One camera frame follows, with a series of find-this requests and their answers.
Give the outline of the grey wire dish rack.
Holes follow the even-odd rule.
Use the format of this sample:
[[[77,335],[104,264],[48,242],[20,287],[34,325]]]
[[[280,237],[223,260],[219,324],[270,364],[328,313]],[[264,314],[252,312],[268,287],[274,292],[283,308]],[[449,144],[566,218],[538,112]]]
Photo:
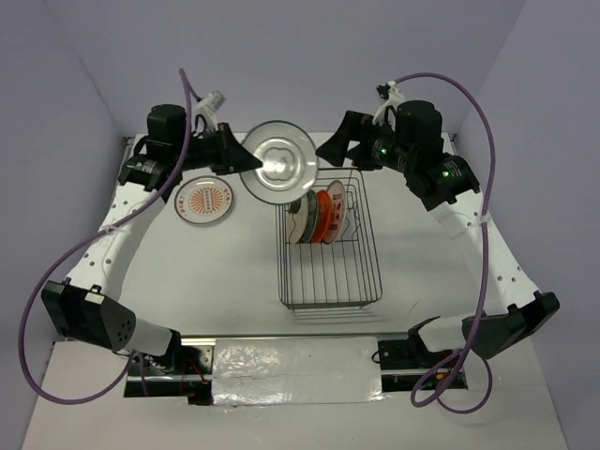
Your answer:
[[[383,298],[383,283],[364,177],[356,169],[324,169],[314,190],[340,182],[345,211],[333,242],[294,243],[289,207],[276,208],[277,291],[291,311],[364,308]]]

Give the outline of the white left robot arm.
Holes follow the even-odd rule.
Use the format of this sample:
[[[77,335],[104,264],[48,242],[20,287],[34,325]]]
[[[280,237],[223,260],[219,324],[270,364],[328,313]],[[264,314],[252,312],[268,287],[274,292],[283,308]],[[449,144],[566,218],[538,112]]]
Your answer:
[[[165,207],[185,171],[208,168],[217,175],[261,167],[216,119],[225,97],[214,91],[194,97],[190,110],[161,104],[147,115],[147,132],[134,141],[117,177],[101,236],[61,281],[47,281],[42,302],[57,332],[114,352],[150,356],[165,374],[184,361],[180,334],[138,317],[120,303],[129,266],[144,235]]]

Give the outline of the beige plate with black patch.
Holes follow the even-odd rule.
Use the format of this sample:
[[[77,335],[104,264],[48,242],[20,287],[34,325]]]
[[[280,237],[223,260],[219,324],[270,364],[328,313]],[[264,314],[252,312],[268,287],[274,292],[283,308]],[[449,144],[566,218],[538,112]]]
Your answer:
[[[308,222],[308,199],[306,196],[292,202],[286,216],[287,241],[290,244],[297,243]]]

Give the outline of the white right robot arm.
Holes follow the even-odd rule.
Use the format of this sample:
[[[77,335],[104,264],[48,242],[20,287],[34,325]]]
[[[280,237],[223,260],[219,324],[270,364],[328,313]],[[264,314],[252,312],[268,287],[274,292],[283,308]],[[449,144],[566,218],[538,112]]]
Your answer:
[[[410,360],[432,367],[460,348],[485,360],[529,338],[559,310],[555,293],[541,292],[517,262],[491,216],[467,161],[444,151],[443,118],[424,100],[404,99],[394,82],[377,88],[375,114],[347,111],[316,151],[334,167],[389,168],[439,222],[486,295],[470,316],[434,317],[408,332]]]

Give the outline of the white plate red characters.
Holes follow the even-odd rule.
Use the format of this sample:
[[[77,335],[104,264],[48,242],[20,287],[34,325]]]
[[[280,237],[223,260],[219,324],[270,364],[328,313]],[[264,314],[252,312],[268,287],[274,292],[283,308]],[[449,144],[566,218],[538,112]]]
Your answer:
[[[339,180],[333,181],[327,188],[332,204],[332,217],[327,234],[322,242],[332,244],[338,238],[346,215],[346,189]]]

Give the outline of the white plate orange sunburst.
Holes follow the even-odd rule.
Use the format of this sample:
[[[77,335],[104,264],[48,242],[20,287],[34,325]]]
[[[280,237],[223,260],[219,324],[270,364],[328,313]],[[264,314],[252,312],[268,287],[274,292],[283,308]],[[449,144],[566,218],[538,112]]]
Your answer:
[[[215,176],[198,176],[176,190],[173,206],[182,220],[192,225],[215,224],[233,210],[233,189]]]

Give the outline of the clear glass plate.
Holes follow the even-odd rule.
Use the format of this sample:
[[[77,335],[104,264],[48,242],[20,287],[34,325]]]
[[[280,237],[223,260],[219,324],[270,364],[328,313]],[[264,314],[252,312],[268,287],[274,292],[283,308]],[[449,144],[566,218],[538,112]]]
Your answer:
[[[254,127],[242,141],[262,166],[240,174],[241,182],[257,200],[287,204],[300,199],[314,185],[319,161],[316,146],[299,126],[268,121]]]

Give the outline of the blue green patterned plate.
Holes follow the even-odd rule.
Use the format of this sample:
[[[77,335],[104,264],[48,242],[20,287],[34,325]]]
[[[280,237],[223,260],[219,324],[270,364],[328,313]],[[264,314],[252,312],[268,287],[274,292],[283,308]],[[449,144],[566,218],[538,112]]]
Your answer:
[[[319,201],[317,194],[314,190],[310,190],[307,193],[307,206],[308,206],[308,215],[307,215],[307,223],[303,234],[301,235],[299,242],[301,244],[308,243],[312,234],[315,231],[318,222],[318,214],[319,214]]]

